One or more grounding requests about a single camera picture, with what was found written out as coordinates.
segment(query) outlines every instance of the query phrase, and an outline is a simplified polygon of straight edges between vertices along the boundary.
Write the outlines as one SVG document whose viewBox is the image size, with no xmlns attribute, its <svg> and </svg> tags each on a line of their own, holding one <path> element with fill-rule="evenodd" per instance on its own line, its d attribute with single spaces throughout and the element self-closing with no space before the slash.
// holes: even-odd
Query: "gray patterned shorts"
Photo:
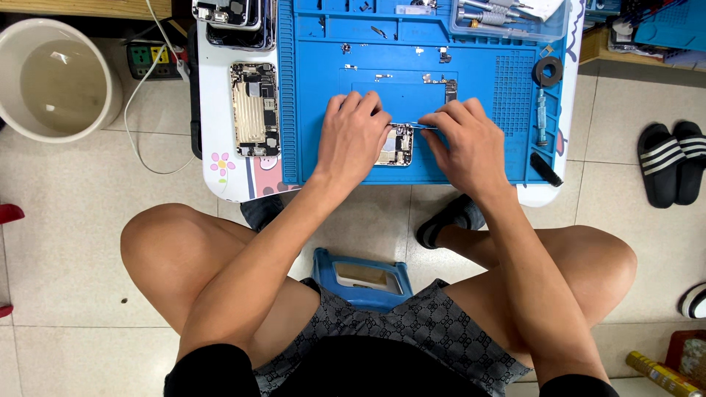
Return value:
<svg viewBox="0 0 706 397">
<path fill-rule="evenodd" d="M 263 396 L 281 385 L 325 336 L 375 336 L 409 343 L 492 397 L 504 397 L 506 385 L 531 371 L 493 342 L 442 291 L 448 283 L 438 278 L 387 314 L 358 310 L 312 278 L 301 283 L 319 293 L 321 305 L 285 351 L 253 370 Z"/>
</svg>

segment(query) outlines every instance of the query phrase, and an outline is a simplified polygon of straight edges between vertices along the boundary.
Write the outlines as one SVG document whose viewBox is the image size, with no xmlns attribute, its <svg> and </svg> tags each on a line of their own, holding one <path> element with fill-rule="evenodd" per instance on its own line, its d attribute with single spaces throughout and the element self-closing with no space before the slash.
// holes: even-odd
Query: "blue silicone repair mat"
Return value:
<svg viewBox="0 0 706 397">
<path fill-rule="evenodd" d="M 369 7 L 361 11 L 365 1 Z M 409 4 L 409 0 L 279 0 L 285 184 L 303 184 L 313 172 L 323 115 L 332 96 L 375 90 L 393 122 L 416 122 L 445 102 L 445 85 L 425 84 L 422 76 L 427 73 L 437 81 L 442 75 L 457 80 L 458 100 L 479 98 L 488 116 L 505 132 L 505 173 L 511 183 L 546 183 L 530 167 L 530 154 L 537 151 L 554 167 L 561 82 L 545 89 L 549 144 L 534 145 L 539 135 L 534 127 L 538 87 L 532 81 L 532 67 L 547 43 L 452 37 L 450 0 L 438 2 L 436 16 L 394 14 L 398 4 Z M 561 49 L 551 55 L 562 61 L 565 40 L 551 43 Z M 344 43 L 350 46 L 349 52 L 342 50 Z M 448 47 L 451 62 L 439 62 L 441 47 Z M 376 74 L 392 77 L 376 81 Z M 364 183 L 447 184 L 448 180 L 415 130 L 412 163 L 406 167 L 376 165 Z"/>
</svg>

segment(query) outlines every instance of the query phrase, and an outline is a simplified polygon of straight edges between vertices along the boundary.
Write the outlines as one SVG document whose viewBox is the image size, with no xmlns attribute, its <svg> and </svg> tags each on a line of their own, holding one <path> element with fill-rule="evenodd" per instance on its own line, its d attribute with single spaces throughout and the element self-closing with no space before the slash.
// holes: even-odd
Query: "flower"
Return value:
<svg viewBox="0 0 706 397">
<path fill-rule="evenodd" d="M 228 161 L 228 153 L 223 153 L 220 156 L 218 153 L 213 153 L 211 155 L 211 160 L 214 161 L 214 163 L 211 165 L 211 169 L 214 171 L 219 171 L 221 177 L 225 177 L 227 170 L 235 170 L 235 164 L 232 162 Z M 226 179 L 219 179 L 218 182 L 224 184 L 227 182 Z"/>
</svg>

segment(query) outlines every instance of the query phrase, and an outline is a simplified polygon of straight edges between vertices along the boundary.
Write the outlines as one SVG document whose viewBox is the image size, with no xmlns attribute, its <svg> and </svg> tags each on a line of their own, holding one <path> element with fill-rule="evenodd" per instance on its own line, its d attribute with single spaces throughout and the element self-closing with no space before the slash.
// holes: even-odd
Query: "electrical outlet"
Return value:
<svg viewBox="0 0 706 397">
<path fill-rule="evenodd" d="M 157 58 L 157 54 L 160 53 L 160 48 L 161 47 L 152 47 L 150 48 L 152 50 L 152 61 L 154 61 Z M 160 60 L 157 61 L 158 64 L 168 64 L 169 63 L 169 49 L 165 48 L 164 51 L 162 51 L 162 56 L 160 56 Z"/>
<path fill-rule="evenodd" d="M 152 62 L 150 50 L 147 47 L 132 47 L 131 53 L 135 65 L 149 64 Z"/>
</svg>

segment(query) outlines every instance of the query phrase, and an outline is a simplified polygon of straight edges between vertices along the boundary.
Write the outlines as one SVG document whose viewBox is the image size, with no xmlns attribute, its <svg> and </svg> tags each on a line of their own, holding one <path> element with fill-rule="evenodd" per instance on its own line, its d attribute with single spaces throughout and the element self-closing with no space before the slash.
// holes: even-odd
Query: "black slide sandal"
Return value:
<svg viewBox="0 0 706 397">
<path fill-rule="evenodd" d="M 676 200 L 680 206 L 688 206 L 699 197 L 701 178 L 706 166 L 706 137 L 699 126 L 692 122 L 681 122 L 674 127 L 674 136 L 679 141 L 686 160 L 676 168 Z"/>
<path fill-rule="evenodd" d="M 647 200 L 655 208 L 668 208 L 676 200 L 676 165 L 686 156 L 664 124 L 651 124 L 640 134 L 638 160 Z"/>
</svg>

